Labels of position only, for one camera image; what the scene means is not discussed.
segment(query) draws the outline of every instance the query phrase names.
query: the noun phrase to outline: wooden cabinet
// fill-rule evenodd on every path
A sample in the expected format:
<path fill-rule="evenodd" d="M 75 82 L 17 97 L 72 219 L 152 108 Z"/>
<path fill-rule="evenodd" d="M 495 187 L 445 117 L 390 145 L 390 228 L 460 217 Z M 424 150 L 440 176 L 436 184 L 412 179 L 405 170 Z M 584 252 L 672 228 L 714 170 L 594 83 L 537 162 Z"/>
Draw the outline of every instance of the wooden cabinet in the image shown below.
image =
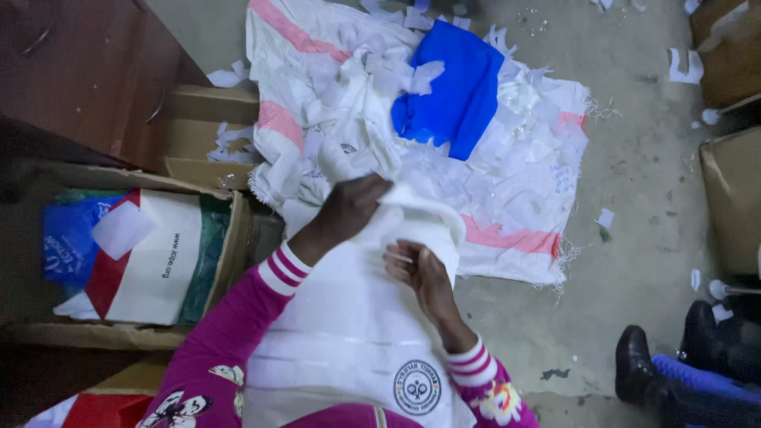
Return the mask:
<path fill-rule="evenodd" d="M 140 0 L 0 0 L 0 113 L 163 172 L 182 53 Z"/>

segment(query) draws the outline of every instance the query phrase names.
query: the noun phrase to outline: hand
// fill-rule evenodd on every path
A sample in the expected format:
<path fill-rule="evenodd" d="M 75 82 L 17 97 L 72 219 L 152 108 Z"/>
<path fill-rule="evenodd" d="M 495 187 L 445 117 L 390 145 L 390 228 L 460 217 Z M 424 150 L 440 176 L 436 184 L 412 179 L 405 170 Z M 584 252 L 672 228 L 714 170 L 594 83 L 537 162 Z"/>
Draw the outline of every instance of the hand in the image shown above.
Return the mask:
<path fill-rule="evenodd" d="M 398 241 L 387 247 L 383 259 L 391 277 L 415 290 L 420 309 L 438 329 L 447 352 L 465 353 L 476 345 L 478 336 L 460 317 L 447 269 L 433 251 L 422 244 Z"/>
<path fill-rule="evenodd" d="M 308 266 L 314 266 L 328 251 L 368 224 L 378 208 L 377 200 L 392 186 L 376 173 L 336 184 L 317 217 L 289 241 L 291 251 Z"/>

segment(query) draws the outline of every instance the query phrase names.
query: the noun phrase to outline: magenta sweater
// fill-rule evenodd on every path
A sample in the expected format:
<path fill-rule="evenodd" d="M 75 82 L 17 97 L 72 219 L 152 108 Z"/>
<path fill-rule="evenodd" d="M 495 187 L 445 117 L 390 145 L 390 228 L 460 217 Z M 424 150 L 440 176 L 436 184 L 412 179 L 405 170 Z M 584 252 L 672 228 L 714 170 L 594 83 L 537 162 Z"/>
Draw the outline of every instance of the magenta sweater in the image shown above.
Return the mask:
<path fill-rule="evenodd" d="M 177 349 L 138 428 L 240 427 L 247 361 L 311 271 L 286 243 L 249 269 Z M 539 426 L 505 368 L 480 339 L 469 352 L 449 355 L 447 365 L 478 420 L 476 426 Z M 340 404 L 287 425 L 322 426 L 420 427 L 370 404 Z"/>

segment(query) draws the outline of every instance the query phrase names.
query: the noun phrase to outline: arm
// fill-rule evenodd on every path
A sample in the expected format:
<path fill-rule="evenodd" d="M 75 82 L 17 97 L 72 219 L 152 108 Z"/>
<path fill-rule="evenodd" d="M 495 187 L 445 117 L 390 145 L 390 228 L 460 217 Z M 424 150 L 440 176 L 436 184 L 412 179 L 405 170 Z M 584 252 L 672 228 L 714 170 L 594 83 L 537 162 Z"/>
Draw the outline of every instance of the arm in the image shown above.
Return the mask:
<path fill-rule="evenodd" d="M 359 233 L 391 187 L 377 174 L 338 183 L 320 213 L 249 269 L 187 336 L 139 428 L 240 426 L 247 361 L 312 267 Z"/>
<path fill-rule="evenodd" d="M 404 256 L 412 261 L 401 260 Z M 511 384 L 505 367 L 489 354 L 481 338 L 465 324 L 444 265 L 423 245 L 399 241 L 384 255 L 386 271 L 411 286 L 420 308 L 437 328 L 447 365 L 477 427 L 538 427 L 531 409 Z"/>

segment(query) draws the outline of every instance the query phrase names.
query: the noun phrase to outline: striped cuff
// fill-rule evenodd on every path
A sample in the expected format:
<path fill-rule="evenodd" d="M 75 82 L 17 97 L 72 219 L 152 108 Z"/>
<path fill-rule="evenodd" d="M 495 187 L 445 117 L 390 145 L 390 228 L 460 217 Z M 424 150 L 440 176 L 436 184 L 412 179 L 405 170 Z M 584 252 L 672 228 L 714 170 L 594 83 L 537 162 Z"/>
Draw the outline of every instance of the striped cuff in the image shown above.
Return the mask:
<path fill-rule="evenodd" d="M 269 288 L 282 295 L 293 295 L 312 268 L 293 254 L 287 242 L 283 242 L 267 260 L 256 267 L 256 271 Z"/>
<path fill-rule="evenodd" d="M 478 343 L 466 353 L 447 357 L 447 365 L 452 379 L 459 386 L 482 386 L 497 376 L 497 362 L 486 350 L 486 345 L 478 338 Z"/>

